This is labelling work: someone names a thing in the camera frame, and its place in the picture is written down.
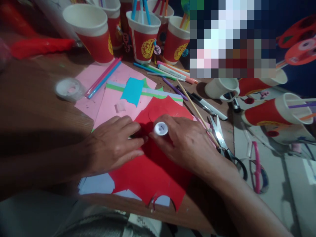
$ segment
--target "tape roll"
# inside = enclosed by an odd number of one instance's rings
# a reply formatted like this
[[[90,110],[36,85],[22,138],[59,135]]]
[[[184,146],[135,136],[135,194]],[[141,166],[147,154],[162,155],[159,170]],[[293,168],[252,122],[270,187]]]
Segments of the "tape roll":
[[[85,92],[86,89],[81,82],[71,77],[62,79],[55,87],[56,95],[71,102],[80,100]]]

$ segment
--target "red paper cup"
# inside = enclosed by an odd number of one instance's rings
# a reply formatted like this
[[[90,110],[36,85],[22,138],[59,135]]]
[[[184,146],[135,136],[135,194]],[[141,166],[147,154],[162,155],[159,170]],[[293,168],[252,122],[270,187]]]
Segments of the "red paper cup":
[[[250,95],[285,83],[287,83],[287,76],[282,69],[277,70],[276,78],[241,78],[239,79],[239,96]]]
[[[108,17],[100,7],[74,4],[65,8],[63,17],[98,64],[108,65],[114,60]]]
[[[148,10],[152,12],[154,7],[156,6],[158,0],[148,0],[147,5],[148,5]],[[164,4],[164,9],[162,15],[160,14],[162,6],[162,1],[160,1],[157,10],[155,11],[155,15],[159,18],[161,21],[161,26],[159,27],[158,35],[157,35],[157,45],[161,46],[165,43],[166,41],[166,35],[168,31],[168,23],[169,23],[169,18],[174,15],[174,10],[170,5],[168,5],[167,9],[167,15],[165,16],[165,9],[166,9],[166,4]]]
[[[312,111],[309,107],[289,109],[291,105],[306,104],[300,100],[295,94],[285,93],[280,97],[268,100],[265,103],[245,110],[241,117],[244,123],[252,126],[263,125],[283,125],[283,124],[311,124],[313,118],[307,120],[300,120],[300,118],[311,115]]]
[[[163,58],[171,65],[175,65],[178,62],[190,42],[190,23],[185,31],[180,28],[181,21],[182,17],[179,16],[169,18]]]
[[[128,21],[126,17],[126,13],[131,11],[133,9],[133,0],[119,0],[121,2],[121,25],[122,25],[122,31],[124,33],[129,33],[129,26],[128,26]],[[136,10],[140,10],[140,0],[137,0],[137,6]]]
[[[140,11],[136,11],[135,19],[138,19]],[[144,24],[132,20],[132,12],[126,13],[129,24],[129,33],[132,38],[134,58],[140,64],[148,64],[154,52],[154,42],[161,22],[153,13],[149,13],[151,25],[148,25],[146,13],[144,12]]]
[[[106,8],[102,8],[108,16],[108,26],[114,50],[120,49],[123,44],[122,34],[117,30],[117,26],[121,28],[120,8],[121,3],[119,0],[105,0]]]

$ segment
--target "pink straw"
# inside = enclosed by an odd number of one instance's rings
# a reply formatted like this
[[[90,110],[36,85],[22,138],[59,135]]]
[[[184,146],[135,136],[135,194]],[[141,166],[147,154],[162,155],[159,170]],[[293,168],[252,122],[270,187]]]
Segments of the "pink straw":
[[[157,10],[158,6],[159,6],[159,3],[160,3],[161,0],[158,0],[154,9],[152,10],[152,13],[155,13],[155,11]]]
[[[114,66],[122,60],[122,57],[116,58],[113,63],[111,63],[110,66],[108,66],[108,68],[104,71],[104,73],[101,74],[101,76],[93,83],[93,85],[89,88],[89,90],[87,90],[87,92],[85,93],[85,97],[88,97],[90,95],[91,92],[94,91],[94,89],[100,84],[100,82],[103,80],[103,78],[109,73],[109,71],[112,70],[112,68],[114,68]]]

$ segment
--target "red object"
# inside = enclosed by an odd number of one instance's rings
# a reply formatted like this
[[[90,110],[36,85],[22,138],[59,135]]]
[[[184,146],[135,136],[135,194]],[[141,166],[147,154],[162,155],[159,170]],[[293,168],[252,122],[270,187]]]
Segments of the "red object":
[[[254,126],[289,124],[277,110],[275,99],[245,110],[247,121]]]
[[[291,48],[297,42],[312,38],[316,34],[316,14],[303,18],[280,37],[278,44],[281,48]]]
[[[154,121],[166,113],[174,117],[193,119],[185,107],[168,96],[165,99],[153,97],[135,121],[141,125],[143,135],[148,135],[153,131]],[[155,204],[158,197],[166,195],[172,199],[177,211],[192,174],[170,161],[153,140],[149,139],[142,149],[145,155],[109,173],[115,183],[113,193],[129,189],[146,204],[150,204],[152,200]]]
[[[109,63],[113,60],[113,48],[108,30],[103,35],[95,37],[78,33],[77,35],[97,63]]]
[[[285,61],[294,66],[310,63],[316,59],[316,39],[307,39],[292,46],[285,54]]]
[[[9,24],[17,33],[26,36],[37,36],[35,30],[23,18],[23,16],[16,9],[15,4],[11,1],[0,2],[0,19]]]
[[[109,26],[110,36],[111,36],[111,42],[112,42],[112,46],[115,48],[121,47],[123,43],[122,35],[117,30],[118,25],[121,27],[120,16],[117,18],[108,18],[108,26]]]
[[[241,78],[238,82],[240,89],[239,96],[250,95],[271,87],[263,83],[259,78]]]
[[[148,35],[136,30],[133,31],[134,34],[132,34],[132,29],[129,28],[129,34],[132,36],[132,45],[135,45],[135,48],[133,47],[134,55],[136,55],[136,58],[141,61],[150,60],[152,53],[154,52],[154,42],[157,38],[157,34]]]
[[[11,46],[12,56],[24,59],[39,54],[48,54],[70,50],[74,39],[24,39]]]
[[[169,62],[176,63],[182,56],[183,51],[187,48],[190,39],[181,39],[167,31],[164,58]]]

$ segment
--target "right hand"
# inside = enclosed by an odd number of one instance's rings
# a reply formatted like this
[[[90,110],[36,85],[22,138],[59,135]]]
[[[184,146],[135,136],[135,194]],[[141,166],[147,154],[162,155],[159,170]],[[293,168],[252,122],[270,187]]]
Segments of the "right hand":
[[[155,124],[158,122],[166,123],[172,143],[166,136],[153,132],[149,137],[173,162],[201,178],[221,177],[227,173],[239,176],[234,164],[214,148],[201,123],[169,115],[162,115]]]

